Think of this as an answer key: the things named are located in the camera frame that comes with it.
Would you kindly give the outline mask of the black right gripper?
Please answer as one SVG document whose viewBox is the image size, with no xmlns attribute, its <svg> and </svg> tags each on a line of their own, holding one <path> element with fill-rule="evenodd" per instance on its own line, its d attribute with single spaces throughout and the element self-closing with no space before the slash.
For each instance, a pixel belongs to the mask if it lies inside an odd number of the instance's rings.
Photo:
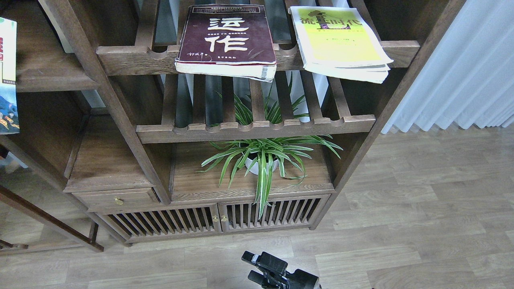
<svg viewBox="0 0 514 289">
<path fill-rule="evenodd" d="M 264 274 L 250 271 L 248 280 L 265 289 L 321 289 L 320 278 L 316 275 L 296 269 L 293 273 L 286 271 L 288 263 L 263 251 L 261 255 L 245 251 L 242 261 L 257 267 Z"/>
</svg>

